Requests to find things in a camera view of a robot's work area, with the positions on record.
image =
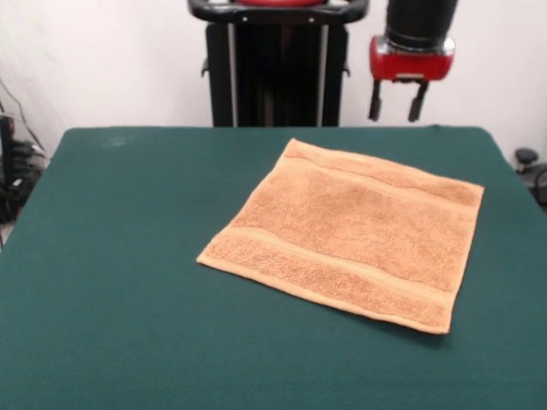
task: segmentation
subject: black metal frame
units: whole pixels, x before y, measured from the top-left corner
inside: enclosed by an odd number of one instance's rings
[[[338,125],[347,70],[344,26],[329,26],[326,38],[322,38],[325,27],[311,25],[234,25],[232,30],[236,44],[233,78],[228,25],[213,23],[206,32],[214,126]],[[321,61],[321,41],[326,41],[325,61]],[[321,115],[317,111],[320,100]]]
[[[238,3],[212,4],[207,0],[188,0],[190,11],[198,19],[215,23],[331,25],[362,19],[368,12],[368,0],[349,0],[343,6],[329,3],[310,7],[263,7]]]

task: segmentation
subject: towel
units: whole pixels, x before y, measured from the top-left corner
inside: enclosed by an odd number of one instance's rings
[[[197,261],[308,301],[445,334],[483,191],[292,139]]]

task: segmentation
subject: cable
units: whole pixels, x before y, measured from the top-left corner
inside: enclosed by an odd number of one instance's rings
[[[11,98],[14,101],[14,103],[17,105],[17,108],[19,109],[19,112],[21,113],[21,121],[23,122],[23,125],[25,126],[28,133],[31,135],[34,142],[38,145],[38,147],[40,147],[40,149],[43,152],[45,152],[44,146],[42,145],[42,143],[40,143],[40,140],[38,139],[36,134],[31,130],[30,126],[28,126],[28,123],[26,122],[26,117],[25,117],[25,112],[23,111],[23,106],[21,105],[20,101],[17,98],[15,98],[15,96],[11,93],[11,91],[6,86],[6,84],[4,84],[2,77],[0,77],[0,86],[2,86],[5,93],[8,94],[8,97]]]

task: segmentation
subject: green felt surface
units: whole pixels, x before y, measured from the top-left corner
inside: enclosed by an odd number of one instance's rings
[[[452,331],[195,258],[289,138],[485,186]],[[0,409],[540,409],[547,221],[475,128],[70,131],[0,255]]]

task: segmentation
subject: black cylinder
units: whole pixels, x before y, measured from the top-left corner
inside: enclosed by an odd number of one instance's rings
[[[457,0],[390,0],[385,36],[402,49],[435,50],[450,29]]]

